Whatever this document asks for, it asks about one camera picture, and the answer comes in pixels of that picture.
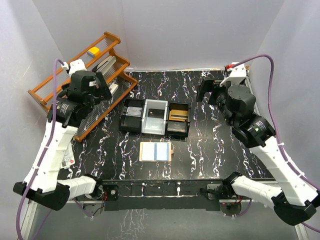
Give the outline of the beige leather card holder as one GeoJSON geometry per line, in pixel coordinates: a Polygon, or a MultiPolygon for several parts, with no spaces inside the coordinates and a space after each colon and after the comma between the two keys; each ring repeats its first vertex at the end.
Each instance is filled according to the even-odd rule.
{"type": "Polygon", "coordinates": [[[175,150],[171,142],[141,142],[140,162],[171,162],[175,150]]]}

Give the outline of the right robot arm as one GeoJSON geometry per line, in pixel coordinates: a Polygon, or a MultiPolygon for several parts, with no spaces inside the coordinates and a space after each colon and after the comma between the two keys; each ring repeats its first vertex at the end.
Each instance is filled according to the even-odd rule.
{"type": "Polygon", "coordinates": [[[233,199],[243,196],[274,210],[286,224],[295,226],[309,220],[320,206],[320,191],[290,168],[292,161],[284,159],[272,125],[254,111],[256,97],[243,84],[221,86],[213,79],[201,80],[196,100],[202,101],[210,93],[209,104],[216,106],[233,135],[249,149],[274,177],[278,186],[254,181],[233,172],[217,187],[201,188],[201,195],[209,200],[233,199]]]}

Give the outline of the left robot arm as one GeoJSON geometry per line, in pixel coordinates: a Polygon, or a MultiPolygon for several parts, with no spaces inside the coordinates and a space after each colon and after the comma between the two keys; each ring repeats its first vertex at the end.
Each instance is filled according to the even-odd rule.
{"type": "Polygon", "coordinates": [[[63,85],[61,92],[54,97],[38,154],[24,180],[14,184],[13,192],[55,211],[81,195],[99,199],[104,188],[97,183],[97,177],[86,174],[73,180],[59,180],[58,175],[82,120],[96,105],[111,98],[101,72],[74,72],[70,83],[63,85]]]}

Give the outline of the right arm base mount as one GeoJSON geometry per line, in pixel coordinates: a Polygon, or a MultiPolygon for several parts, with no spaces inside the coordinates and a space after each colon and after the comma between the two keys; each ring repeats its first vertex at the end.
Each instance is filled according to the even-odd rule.
{"type": "Polygon", "coordinates": [[[230,184],[207,184],[199,189],[199,194],[208,200],[229,200],[237,197],[230,184]]]}

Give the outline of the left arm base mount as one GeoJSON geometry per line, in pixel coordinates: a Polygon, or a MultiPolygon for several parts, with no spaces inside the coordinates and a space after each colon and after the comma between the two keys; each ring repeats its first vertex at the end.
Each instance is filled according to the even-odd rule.
{"type": "Polygon", "coordinates": [[[90,200],[117,201],[119,199],[119,187],[116,184],[97,184],[92,193],[84,195],[90,200]]]}

